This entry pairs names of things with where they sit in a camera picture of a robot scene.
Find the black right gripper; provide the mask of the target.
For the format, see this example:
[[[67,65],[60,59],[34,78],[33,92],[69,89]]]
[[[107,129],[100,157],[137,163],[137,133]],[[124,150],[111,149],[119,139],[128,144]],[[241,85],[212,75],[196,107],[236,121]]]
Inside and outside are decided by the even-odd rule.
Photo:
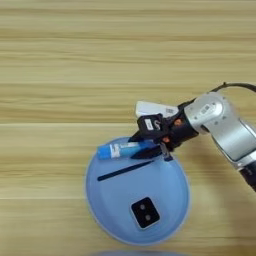
[[[178,113],[167,120],[168,132],[161,139],[161,148],[155,146],[152,148],[143,148],[131,156],[132,159],[152,159],[163,154],[165,161],[171,161],[171,153],[180,147],[182,143],[199,135],[192,127],[186,114],[185,107],[188,103],[182,103],[178,106]],[[141,142],[148,138],[147,135],[137,131],[129,138],[129,142]]]

